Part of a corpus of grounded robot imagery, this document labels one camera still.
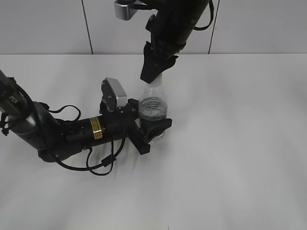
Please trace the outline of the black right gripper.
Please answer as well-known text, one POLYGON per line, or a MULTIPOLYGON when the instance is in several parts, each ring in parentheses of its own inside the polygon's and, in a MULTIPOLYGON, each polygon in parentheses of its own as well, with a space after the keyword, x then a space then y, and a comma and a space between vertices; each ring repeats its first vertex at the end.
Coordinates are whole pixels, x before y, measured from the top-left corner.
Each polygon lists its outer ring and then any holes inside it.
POLYGON ((146 30, 150 32, 150 42, 146 42, 143 49, 143 67, 141 80, 151 84, 163 71, 172 68, 179 53, 185 44, 177 44, 175 41, 167 41, 159 33, 157 28, 164 25, 158 22, 157 16, 152 14, 146 24, 146 30))

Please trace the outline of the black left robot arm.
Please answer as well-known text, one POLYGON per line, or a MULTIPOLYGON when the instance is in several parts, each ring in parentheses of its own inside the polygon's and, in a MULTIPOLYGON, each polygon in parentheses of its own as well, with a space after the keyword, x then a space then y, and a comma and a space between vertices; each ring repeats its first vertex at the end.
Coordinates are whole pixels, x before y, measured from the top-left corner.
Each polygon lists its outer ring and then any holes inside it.
POLYGON ((150 141, 172 126, 165 117, 138 126, 139 102, 127 98, 117 79, 105 78, 101 90, 99 116, 62 120, 54 117, 47 104, 32 101, 15 79, 1 74, 1 131, 19 136, 43 161, 55 162, 114 140, 129 139, 140 154, 146 154, 150 141))

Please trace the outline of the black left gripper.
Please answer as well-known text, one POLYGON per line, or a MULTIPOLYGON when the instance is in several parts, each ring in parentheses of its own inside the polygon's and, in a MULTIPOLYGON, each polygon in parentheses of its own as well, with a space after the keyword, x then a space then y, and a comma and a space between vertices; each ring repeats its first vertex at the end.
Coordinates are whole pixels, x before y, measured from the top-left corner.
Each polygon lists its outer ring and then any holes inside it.
POLYGON ((150 152, 149 143, 157 136, 160 136, 172 126, 171 118, 150 121, 141 118, 141 131, 136 123, 139 117, 139 101, 128 99, 128 103, 122 108, 109 111, 106 102, 100 103, 99 123, 102 128, 102 138, 93 139, 89 146, 97 146, 111 142, 112 139, 119 140, 129 138, 140 154, 150 152))

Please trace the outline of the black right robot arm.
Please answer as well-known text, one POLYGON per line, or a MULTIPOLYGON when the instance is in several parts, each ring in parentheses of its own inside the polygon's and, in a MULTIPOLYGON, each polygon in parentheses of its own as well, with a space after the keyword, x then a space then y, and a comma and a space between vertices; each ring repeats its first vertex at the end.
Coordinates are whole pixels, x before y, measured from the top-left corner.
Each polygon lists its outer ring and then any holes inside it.
POLYGON ((214 10, 211 0, 165 0, 159 3, 157 14, 149 18, 145 27, 151 40, 143 49, 142 81, 152 83, 161 73, 172 68, 192 31, 208 28, 196 26, 208 6, 214 10))

